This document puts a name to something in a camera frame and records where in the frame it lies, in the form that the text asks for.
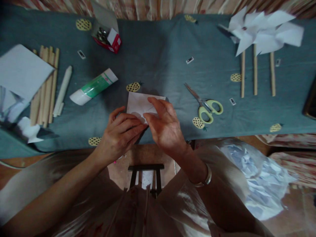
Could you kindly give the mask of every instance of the glue tube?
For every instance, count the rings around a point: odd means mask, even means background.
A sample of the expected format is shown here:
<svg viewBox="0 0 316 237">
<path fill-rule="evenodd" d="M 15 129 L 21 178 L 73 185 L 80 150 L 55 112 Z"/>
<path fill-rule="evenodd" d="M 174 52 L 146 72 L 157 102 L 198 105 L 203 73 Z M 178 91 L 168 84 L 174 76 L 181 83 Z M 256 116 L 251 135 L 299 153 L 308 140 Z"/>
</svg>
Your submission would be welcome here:
<svg viewBox="0 0 316 237">
<path fill-rule="evenodd" d="M 93 97 L 96 97 L 101 91 L 108 88 L 118 78 L 111 69 L 106 69 L 102 74 L 94 78 L 88 84 L 77 90 L 70 96 L 70 99 L 78 105 L 84 105 Z"/>
</svg>

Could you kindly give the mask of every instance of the table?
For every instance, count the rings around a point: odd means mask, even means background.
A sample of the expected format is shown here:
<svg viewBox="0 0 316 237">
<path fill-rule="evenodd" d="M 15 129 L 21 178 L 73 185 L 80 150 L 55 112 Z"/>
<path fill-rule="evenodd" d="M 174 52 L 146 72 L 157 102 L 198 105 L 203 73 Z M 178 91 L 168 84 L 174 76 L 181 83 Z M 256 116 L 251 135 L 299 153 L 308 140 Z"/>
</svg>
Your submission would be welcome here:
<svg viewBox="0 0 316 237">
<path fill-rule="evenodd" d="M 276 96 L 271 96 L 269 54 L 258 56 L 258 95 L 253 95 L 252 47 L 246 50 L 245 98 L 240 97 L 240 83 L 230 76 L 240 73 L 240 57 L 236 45 L 224 36 L 217 24 L 228 25 L 229 15 L 193 15 L 198 25 L 183 15 L 172 20 L 118 20 L 122 46 L 116 55 L 97 45 L 89 32 L 79 31 L 76 20 L 92 18 L 68 13 L 41 12 L 3 5 L 0 23 L 0 55 L 20 43 L 39 50 L 40 45 L 61 50 L 57 93 L 69 65 L 73 74 L 60 117 L 49 125 L 54 138 L 31 147 L 34 153 L 89 148 L 90 137 L 101 137 L 108 115 L 115 108 L 127 105 L 126 86 L 144 83 L 140 93 L 166 96 L 178 115 L 185 139 L 268 134 L 275 123 L 283 124 L 276 133 L 316 132 L 316 121 L 302 115 L 304 103 L 315 78 L 316 20 L 294 20 L 305 28 L 301 47 L 285 46 L 275 52 L 281 59 L 276 67 Z M 82 50 L 82 60 L 77 51 Z M 193 57 L 190 64 L 186 60 Z M 84 106 L 74 104 L 69 96 L 88 81 L 110 68 L 118 81 Z M 196 128 L 198 102 L 183 83 L 188 83 L 201 97 L 222 103 L 224 112 L 214 116 L 207 129 Z M 232 106 L 230 98 L 236 102 Z M 29 108 L 21 116 L 28 116 Z M 7 133 L 4 127 L 0 134 Z M 3 158 L 30 155 L 19 138 L 0 138 Z M 153 143 L 146 130 L 141 144 Z"/>
</svg>

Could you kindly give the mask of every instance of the floor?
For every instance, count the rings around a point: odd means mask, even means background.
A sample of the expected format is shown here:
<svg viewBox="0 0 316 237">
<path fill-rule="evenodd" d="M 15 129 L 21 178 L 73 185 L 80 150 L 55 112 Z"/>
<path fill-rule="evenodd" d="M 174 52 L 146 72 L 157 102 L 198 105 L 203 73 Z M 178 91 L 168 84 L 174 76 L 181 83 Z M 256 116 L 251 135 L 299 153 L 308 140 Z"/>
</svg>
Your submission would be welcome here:
<svg viewBox="0 0 316 237">
<path fill-rule="evenodd" d="M 274 148 L 263 144 L 255 136 L 238 138 L 256 147 L 264 155 L 273 152 Z M 45 156 L 13 158 L 2 161 L 13 166 L 27 167 Z M 180 169 L 157 145 L 135 145 L 127 152 L 126 157 L 108 166 L 110 177 L 120 188 L 129 187 L 132 173 L 128 171 L 128 167 L 140 164 L 163 164 L 165 166 L 165 169 L 161 171 L 162 187 L 166 186 Z M 0 189 L 19 171 L 0 165 Z M 138 175 L 137 180 L 146 185 L 144 182 L 151 182 L 154 176 L 153 172 L 144 171 Z M 316 237 L 316 207 L 314 206 L 316 189 L 295 187 L 293 185 L 282 200 L 287 210 L 285 209 L 274 218 L 264 221 L 263 224 L 276 237 Z"/>
</svg>

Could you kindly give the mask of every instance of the small box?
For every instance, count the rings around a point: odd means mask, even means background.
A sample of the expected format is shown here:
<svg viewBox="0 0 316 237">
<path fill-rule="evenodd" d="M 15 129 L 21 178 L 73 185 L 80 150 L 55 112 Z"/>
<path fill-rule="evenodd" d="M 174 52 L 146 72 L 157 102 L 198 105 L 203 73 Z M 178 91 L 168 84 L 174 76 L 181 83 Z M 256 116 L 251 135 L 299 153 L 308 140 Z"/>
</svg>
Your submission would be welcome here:
<svg viewBox="0 0 316 237">
<path fill-rule="evenodd" d="M 92 26 L 92 37 L 96 43 L 117 54 L 122 44 L 115 13 L 105 9 L 94 0 L 91 1 L 96 20 Z"/>
</svg>

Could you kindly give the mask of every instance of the silver bangle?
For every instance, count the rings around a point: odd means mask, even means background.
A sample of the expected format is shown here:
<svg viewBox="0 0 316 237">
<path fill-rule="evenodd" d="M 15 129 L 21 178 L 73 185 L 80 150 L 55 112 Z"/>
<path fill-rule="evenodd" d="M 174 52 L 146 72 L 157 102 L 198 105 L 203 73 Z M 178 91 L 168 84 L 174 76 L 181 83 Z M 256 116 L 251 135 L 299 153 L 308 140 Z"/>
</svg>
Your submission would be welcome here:
<svg viewBox="0 0 316 237">
<path fill-rule="evenodd" d="M 206 180 L 204 182 L 200 182 L 200 183 L 197 183 L 197 184 L 194 184 L 192 183 L 191 181 L 191 184 L 193 184 L 195 187 L 197 188 L 201 188 L 201 187 L 204 187 L 205 185 L 208 185 L 210 182 L 211 182 L 211 179 L 212 179 L 212 171 L 211 171 L 211 168 L 209 167 L 208 164 L 205 164 L 206 167 L 207 167 L 207 177 L 206 177 Z"/>
</svg>

